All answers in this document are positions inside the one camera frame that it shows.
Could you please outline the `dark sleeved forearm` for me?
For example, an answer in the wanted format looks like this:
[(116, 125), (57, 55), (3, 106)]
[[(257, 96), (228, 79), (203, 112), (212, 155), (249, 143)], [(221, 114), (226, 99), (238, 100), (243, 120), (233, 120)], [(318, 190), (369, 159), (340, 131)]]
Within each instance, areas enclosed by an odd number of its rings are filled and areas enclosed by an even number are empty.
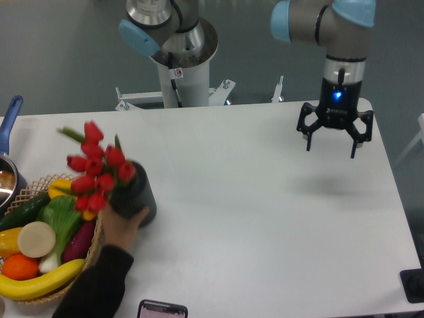
[(125, 294), (131, 254), (106, 244), (94, 266), (83, 271), (64, 296), (53, 317), (114, 317)]

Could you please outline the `person's left hand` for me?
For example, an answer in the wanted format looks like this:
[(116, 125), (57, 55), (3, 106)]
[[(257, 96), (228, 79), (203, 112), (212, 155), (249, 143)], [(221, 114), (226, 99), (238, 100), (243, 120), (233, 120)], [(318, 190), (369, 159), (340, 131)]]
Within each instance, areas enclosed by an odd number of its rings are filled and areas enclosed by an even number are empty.
[(131, 219), (118, 214), (110, 205), (102, 210), (104, 232), (104, 248), (115, 248), (131, 255), (131, 248), (137, 236), (138, 228), (149, 214), (150, 209), (144, 207)]

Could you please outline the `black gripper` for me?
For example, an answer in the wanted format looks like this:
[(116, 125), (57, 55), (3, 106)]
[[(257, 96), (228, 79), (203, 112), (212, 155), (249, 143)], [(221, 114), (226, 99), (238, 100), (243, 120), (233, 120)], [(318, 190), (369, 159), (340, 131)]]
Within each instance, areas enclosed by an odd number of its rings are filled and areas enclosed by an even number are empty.
[[(323, 78), (318, 106), (305, 102), (301, 106), (296, 130), (303, 134), (307, 141), (306, 151), (311, 150), (312, 136), (322, 126), (329, 129), (346, 130), (353, 140), (350, 158), (365, 142), (372, 140), (374, 112), (372, 110), (358, 112), (357, 105), (362, 82), (337, 84)], [(315, 114), (316, 119), (308, 125), (306, 118)], [(359, 132), (355, 121), (365, 125), (365, 131)]]

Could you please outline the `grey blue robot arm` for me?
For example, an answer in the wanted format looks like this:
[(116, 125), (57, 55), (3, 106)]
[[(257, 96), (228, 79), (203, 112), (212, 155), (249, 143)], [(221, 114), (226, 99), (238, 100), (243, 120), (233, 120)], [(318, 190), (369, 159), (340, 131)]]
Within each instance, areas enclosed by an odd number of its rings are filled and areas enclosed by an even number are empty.
[[(280, 1), (270, 18), (272, 36), (326, 48), (319, 103), (304, 103), (297, 130), (307, 141), (320, 128), (348, 133), (354, 148), (372, 139), (374, 114), (358, 100), (374, 26), (374, 1)], [(222, 105), (228, 94), (209, 87), (209, 63), (219, 40), (199, 15), (197, 1), (128, 1), (119, 23), (124, 41), (150, 58), (167, 108)]]

